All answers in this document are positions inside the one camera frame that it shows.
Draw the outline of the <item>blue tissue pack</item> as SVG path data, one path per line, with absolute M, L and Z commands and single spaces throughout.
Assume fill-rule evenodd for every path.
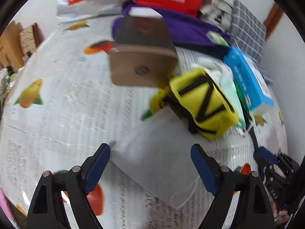
M 268 86 L 250 56 L 231 47 L 223 62 L 231 68 L 251 115 L 261 116 L 274 107 Z

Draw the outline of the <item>mint green cloth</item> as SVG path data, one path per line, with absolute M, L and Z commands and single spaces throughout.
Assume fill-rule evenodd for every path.
M 238 122 L 236 123 L 236 127 L 240 129 L 245 129 L 246 122 L 233 78 L 227 76 L 223 77 L 220 81 L 220 87 L 222 88 L 225 96 L 228 98 L 229 102 L 232 104 L 235 111 L 237 112 Z

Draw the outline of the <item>yellow black mesh pouch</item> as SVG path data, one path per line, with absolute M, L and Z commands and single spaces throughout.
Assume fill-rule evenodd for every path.
M 239 121 L 236 109 L 202 67 L 171 78 L 150 99 L 152 114 L 166 106 L 186 118 L 191 133 L 200 133 L 209 141 L 220 138 Z

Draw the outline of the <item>white dust bag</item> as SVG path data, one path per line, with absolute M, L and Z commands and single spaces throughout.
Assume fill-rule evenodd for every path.
M 190 200 L 199 180 L 191 160 L 193 144 L 186 124 L 164 108 L 115 144 L 111 159 L 152 196 L 179 209 Z

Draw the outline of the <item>green wet wipe packet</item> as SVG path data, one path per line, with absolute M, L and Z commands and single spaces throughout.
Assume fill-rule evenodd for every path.
M 229 47 L 229 44 L 227 43 L 227 41 L 220 34 L 214 32 L 214 31 L 209 31 L 206 35 L 211 42 L 222 45 L 222 46 Z

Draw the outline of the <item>grey checked cushion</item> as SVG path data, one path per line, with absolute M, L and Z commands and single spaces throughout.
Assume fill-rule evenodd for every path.
M 234 44 L 254 61 L 265 82 L 271 85 L 273 81 L 261 64 L 266 26 L 239 0 L 233 1 L 229 34 Z

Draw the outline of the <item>purple cloth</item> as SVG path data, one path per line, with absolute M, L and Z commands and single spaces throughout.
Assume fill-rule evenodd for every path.
M 133 1 L 126 1 L 122 8 L 122 17 L 116 19 L 112 26 L 112 37 L 119 26 L 122 18 L 129 16 L 128 12 L 132 7 L 143 7 L 137 5 Z M 232 42 L 227 33 L 224 33 L 217 26 L 211 25 L 200 19 L 185 15 L 180 12 L 175 12 L 167 9 L 161 9 L 157 7 L 149 7 L 157 11 L 163 16 L 163 21 L 166 23 L 171 35 L 172 42 L 175 47 L 181 47 L 189 50 L 194 50 L 200 53 L 210 55 L 212 57 L 222 59 L 228 54 Z M 220 34 L 229 44 L 229 47 L 215 44 L 209 40 L 207 33 L 214 31 Z

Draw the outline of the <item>beige backpack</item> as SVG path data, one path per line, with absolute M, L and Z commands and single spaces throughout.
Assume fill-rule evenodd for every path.
M 222 31 L 228 31 L 231 26 L 232 11 L 233 5 L 225 0 L 203 0 L 197 16 Z

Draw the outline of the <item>green and gold box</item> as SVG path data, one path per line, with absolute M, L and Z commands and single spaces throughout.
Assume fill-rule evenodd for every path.
M 109 57 L 111 81 L 117 86 L 164 88 L 178 65 L 168 27 L 155 18 L 122 18 Z

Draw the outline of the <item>white sponge block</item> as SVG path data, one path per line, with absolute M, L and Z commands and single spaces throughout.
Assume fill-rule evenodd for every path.
M 128 15 L 132 17 L 163 19 L 163 16 L 160 13 L 149 7 L 132 7 L 130 8 Z

